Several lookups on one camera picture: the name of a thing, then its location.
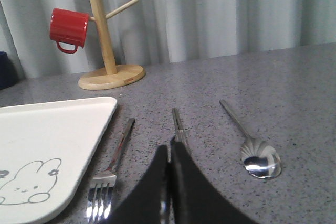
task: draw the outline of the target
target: spoon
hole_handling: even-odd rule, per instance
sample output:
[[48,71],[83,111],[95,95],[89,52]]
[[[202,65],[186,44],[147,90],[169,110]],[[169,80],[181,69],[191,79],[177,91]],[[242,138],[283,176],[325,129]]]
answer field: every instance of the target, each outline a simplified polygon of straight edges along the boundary
[[242,152],[241,160],[245,169],[257,178],[275,178],[279,176],[281,173],[281,160],[276,150],[268,145],[266,141],[252,137],[225,100],[220,100],[219,103],[245,135],[245,142],[240,147]]

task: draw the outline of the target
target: cartoon rabbit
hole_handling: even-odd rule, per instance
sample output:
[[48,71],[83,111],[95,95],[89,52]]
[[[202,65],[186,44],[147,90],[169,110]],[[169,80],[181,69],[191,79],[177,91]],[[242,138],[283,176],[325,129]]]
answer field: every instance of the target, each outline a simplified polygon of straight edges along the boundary
[[0,187],[0,205],[44,202],[57,182],[61,159],[34,161],[22,167],[15,177]]

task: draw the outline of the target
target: table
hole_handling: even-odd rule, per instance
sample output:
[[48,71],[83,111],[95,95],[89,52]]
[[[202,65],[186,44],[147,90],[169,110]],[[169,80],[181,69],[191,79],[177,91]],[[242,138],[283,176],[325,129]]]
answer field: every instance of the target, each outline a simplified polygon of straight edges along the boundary
[[[80,89],[82,75],[21,81],[0,91],[0,106],[115,97],[118,108],[75,197],[52,224],[86,223],[89,180],[110,161],[126,120],[135,117],[119,172],[125,199],[159,144],[174,135],[177,107],[191,156],[214,187],[259,223],[333,223],[336,212],[336,43],[146,66],[131,85]],[[276,179],[248,175],[240,160],[243,135],[219,105],[233,107],[247,128],[281,156]]]

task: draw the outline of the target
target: white plate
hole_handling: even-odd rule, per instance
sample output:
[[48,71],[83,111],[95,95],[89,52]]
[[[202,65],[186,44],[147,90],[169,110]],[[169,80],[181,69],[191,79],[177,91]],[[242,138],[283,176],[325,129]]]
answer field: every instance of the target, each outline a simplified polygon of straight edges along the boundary
[[111,97],[0,108],[0,223],[46,223],[72,200],[117,107]]

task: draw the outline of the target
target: wooden mug tree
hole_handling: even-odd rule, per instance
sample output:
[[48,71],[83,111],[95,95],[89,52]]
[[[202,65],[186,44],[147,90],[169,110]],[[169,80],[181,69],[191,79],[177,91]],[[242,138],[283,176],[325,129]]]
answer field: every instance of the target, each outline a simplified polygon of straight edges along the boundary
[[114,59],[112,41],[107,26],[107,19],[122,12],[135,4],[138,0],[132,0],[116,10],[105,14],[102,0],[90,0],[93,17],[89,20],[97,25],[100,47],[104,61],[104,68],[84,74],[78,82],[82,89],[102,90],[121,87],[140,80],[145,76],[145,70],[139,65],[116,65]]

